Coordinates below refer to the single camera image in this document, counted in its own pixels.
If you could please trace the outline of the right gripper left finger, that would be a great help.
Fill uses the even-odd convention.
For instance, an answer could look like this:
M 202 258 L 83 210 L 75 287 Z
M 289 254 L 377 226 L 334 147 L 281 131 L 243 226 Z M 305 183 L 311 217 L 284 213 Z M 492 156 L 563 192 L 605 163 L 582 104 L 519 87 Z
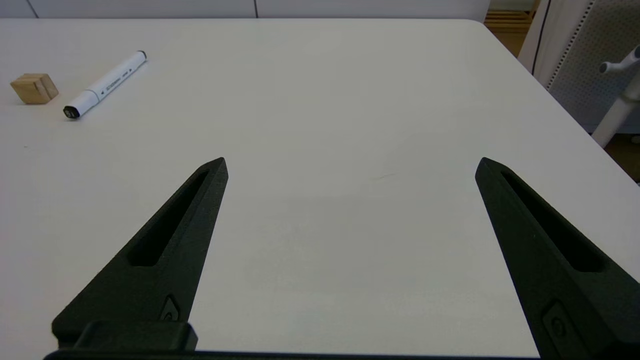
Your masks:
M 52 322 L 60 347 L 92 322 L 186 322 L 221 207 L 222 157 L 195 170 Z

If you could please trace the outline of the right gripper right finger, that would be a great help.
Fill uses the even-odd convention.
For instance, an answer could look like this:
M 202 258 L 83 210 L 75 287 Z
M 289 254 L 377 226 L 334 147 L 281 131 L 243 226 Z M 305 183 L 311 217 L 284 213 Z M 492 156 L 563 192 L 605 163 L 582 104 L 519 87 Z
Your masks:
M 512 169 L 483 157 L 475 181 L 541 358 L 637 360 L 639 282 Z

